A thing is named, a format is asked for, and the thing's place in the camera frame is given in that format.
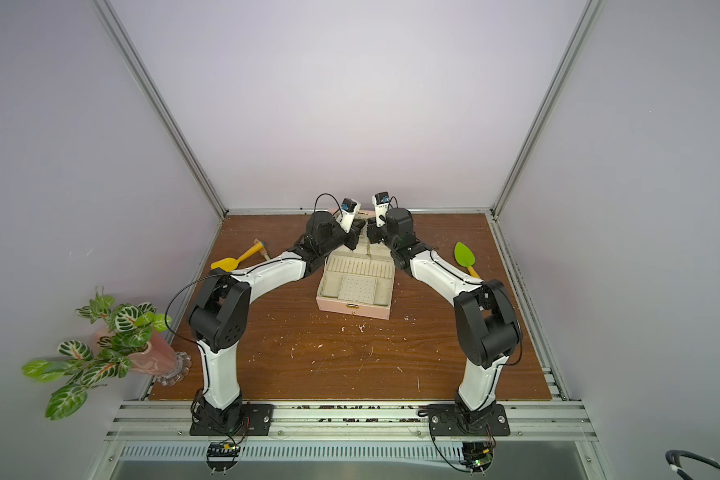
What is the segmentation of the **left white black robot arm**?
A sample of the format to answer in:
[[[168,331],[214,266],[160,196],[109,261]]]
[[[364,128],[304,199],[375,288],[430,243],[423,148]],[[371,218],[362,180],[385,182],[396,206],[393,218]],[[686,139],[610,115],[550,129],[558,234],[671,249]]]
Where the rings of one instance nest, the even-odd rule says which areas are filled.
[[[194,428],[230,433],[242,422],[237,349],[250,305],[275,289],[311,276],[336,249],[355,249],[364,225],[354,214],[317,211],[295,244],[273,259],[242,270],[220,264],[211,268],[188,319],[201,354],[204,382],[192,408]]]

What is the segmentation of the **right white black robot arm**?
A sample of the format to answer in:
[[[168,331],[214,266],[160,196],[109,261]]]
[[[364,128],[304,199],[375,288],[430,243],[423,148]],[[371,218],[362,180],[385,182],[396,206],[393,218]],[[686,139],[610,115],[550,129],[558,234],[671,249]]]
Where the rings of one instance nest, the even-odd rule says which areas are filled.
[[[453,307],[458,343],[466,357],[455,404],[467,422],[476,421],[495,404],[500,375],[522,345],[522,328],[505,286],[470,276],[442,259],[416,236],[407,209],[377,207],[368,238],[384,244],[399,270]]]

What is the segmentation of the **pink jewelry box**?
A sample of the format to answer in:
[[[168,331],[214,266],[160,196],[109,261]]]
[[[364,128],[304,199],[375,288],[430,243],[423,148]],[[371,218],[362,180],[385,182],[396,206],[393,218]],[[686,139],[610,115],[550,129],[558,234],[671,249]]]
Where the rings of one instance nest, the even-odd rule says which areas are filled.
[[[390,250],[362,234],[354,250],[342,246],[327,258],[316,295],[318,308],[388,320],[395,272]]]

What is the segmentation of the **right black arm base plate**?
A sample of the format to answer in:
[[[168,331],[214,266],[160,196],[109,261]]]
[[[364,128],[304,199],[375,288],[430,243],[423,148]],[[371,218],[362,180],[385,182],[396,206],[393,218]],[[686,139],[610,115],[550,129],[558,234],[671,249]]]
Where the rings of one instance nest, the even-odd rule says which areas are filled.
[[[477,411],[455,403],[431,404],[423,412],[434,436],[508,437],[511,434],[505,408],[496,402]]]

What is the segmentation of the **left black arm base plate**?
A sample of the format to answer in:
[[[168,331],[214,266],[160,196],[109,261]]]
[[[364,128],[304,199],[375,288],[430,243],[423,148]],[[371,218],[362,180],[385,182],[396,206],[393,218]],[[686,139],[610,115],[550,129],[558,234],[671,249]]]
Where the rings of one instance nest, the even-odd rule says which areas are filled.
[[[198,403],[190,409],[190,436],[267,436],[273,419],[272,404],[232,403],[226,409]]]

